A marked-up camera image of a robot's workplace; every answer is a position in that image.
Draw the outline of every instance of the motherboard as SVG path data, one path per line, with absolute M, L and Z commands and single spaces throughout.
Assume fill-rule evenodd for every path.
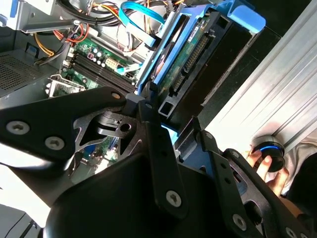
M 135 75 L 138 69 L 125 73 L 121 69 L 132 64 L 90 39 L 85 39 L 70 48 L 67 59 L 63 62 L 61 75 L 86 89 L 110 86 L 126 95 L 135 92 Z

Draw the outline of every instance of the black wire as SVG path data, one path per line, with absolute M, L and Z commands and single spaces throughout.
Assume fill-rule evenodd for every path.
M 53 32 L 37 32 L 38 35 L 40 36 L 53 36 Z
M 10 231 L 16 226 L 16 224 L 19 223 L 19 221 L 22 220 L 22 218 L 26 215 L 26 213 L 23 214 L 23 216 L 13 225 L 13 227 L 10 228 L 10 230 L 6 233 L 6 235 L 4 236 L 4 238 L 7 238 L 8 234 L 10 233 Z
M 106 16 L 106 17 L 91 17 L 85 14 L 80 13 L 72 4 L 70 4 L 69 0 L 57 0 L 56 1 L 59 6 L 61 6 L 66 12 L 80 20 L 81 22 L 91 24 L 91 25 L 103 25 L 103 26 L 116 26 L 120 24 L 118 19 L 114 16 Z M 124 12 L 127 15 L 130 15 L 132 10 L 125 9 Z
M 67 36 L 64 36 L 64 38 L 61 40 L 62 41 L 62 45 L 61 47 L 58 49 L 58 51 L 51 57 L 47 57 L 47 58 L 42 58 L 39 59 L 38 61 L 35 61 L 34 64 L 38 65 L 38 66 L 42 66 L 46 63 L 49 63 L 51 61 L 53 61 L 54 59 L 56 59 L 57 57 L 59 57 L 61 54 L 63 54 L 65 52 L 65 50 L 68 47 L 68 42 L 66 42 L 67 38 L 72 38 L 75 35 L 74 32 L 70 32 Z

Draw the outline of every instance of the green circuit board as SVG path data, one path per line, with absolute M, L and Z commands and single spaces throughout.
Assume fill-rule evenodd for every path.
M 159 97 L 164 98 L 169 93 L 170 87 L 176 83 L 179 86 L 184 79 L 181 75 L 181 70 L 186 67 L 187 63 L 194 64 L 195 53 L 197 52 L 197 45 L 201 42 L 201 38 L 205 33 L 205 28 L 209 22 L 208 17 L 203 17 L 193 28 L 182 50 L 174 61 L 173 65 L 169 69 L 168 73 L 160 84 Z
M 83 42 L 77 43 L 74 49 L 75 51 L 81 52 L 85 56 L 87 56 L 89 53 L 92 53 L 94 54 L 94 56 L 96 56 L 96 53 L 93 53 L 93 50 L 97 49 L 98 52 L 102 53 L 102 56 L 100 57 L 101 60 L 105 60 L 111 57 L 112 59 L 118 61 L 123 66 L 129 65 L 127 61 L 123 60 L 122 58 L 118 57 L 116 54 L 108 51 L 107 49 L 100 47 L 99 45 L 91 41 L 90 39 L 85 39 Z

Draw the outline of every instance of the black cable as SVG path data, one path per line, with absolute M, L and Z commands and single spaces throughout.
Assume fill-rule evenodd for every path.
M 56 59 L 57 57 L 59 57 L 61 54 L 63 54 L 67 47 L 68 47 L 68 42 L 66 42 L 67 38 L 72 38 L 75 35 L 75 32 L 77 32 L 79 26 L 75 26 L 74 29 L 72 29 L 72 31 L 68 34 L 63 34 L 64 38 L 61 40 L 62 45 L 61 47 L 58 49 L 58 51 L 56 51 L 56 53 L 51 56 L 51 57 L 44 57 L 42 59 L 39 59 L 37 61 L 34 62 L 34 65 L 38 65 L 38 66 L 42 66 L 46 63 L 49 63 L 51 61 L 53 61 L 54 59 Z
M 30 229 L 33 227 L 34 223 L 35 223 L 35 222 L 34 222 L 33 220 L 31 220 L 30 223 L 29 223 L 29 225 L 26 227 L 26 229 L 25 229 L 24 232 L 20 235 L 19 238 L 25 238 L 25 236 L 29 233 Z
M 63 8 L 66 12 L 74 16 L 76 19 L 81 22 L 91 24 L 91 25 L 103 25 L 103 26 L 115 26 L 120 24 L 118 19 L 114 16 L 106 16 L 106 17 L 91 17 L 86 14 L 80 13 L 72 4 L 70 4 L 69 0 L 57 0 L 57 4 Z M 130 15 L 132 10 L 125 9 L 124 12 L 127 15 Z
M 40 36 L 53 36 L 53 32 L 37 32 L 38 35 Z
M 10 233 L 10 231 L 16 226 L 16 224 L 19 223 L 19 221 L 22 220 L 22 218 L 26 215 L 26 213 L 23 214 L 23 216 L 13 225 L 13 227 L 10 228 L 10 230 L 6 233 L 6 235 L 4 236 L 4 238 L 7 238 L 8 234 Z

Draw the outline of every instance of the orange wire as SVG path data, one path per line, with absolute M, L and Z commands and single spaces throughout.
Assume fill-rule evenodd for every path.
M 86 34 L 85 34 L 85 36 L 82 39 L 80 39 L 80 38 L 84 35 L 84 26 L 81 24 L 80 28 L 81 28 L 81 35 L 79 37 L 77 37 L 76 39 L 74 39 L 74 40 L 67 38 L 66 42 L 72 42 L 72 43 L 83 42 L 88 36 L 89 25 L 87 24 Z M 64 37 L 63 34 L 60 33 L 59 31 L 54 31 L 54 34 L 59 40 L 61 40 Z
M 180 3 L 182 3 L 182 2 L 184 2 L 184 0 L 179 0 L 179 1 L 177 1 L 177 2 L 175 3 L 175 5 L 180 4 Z

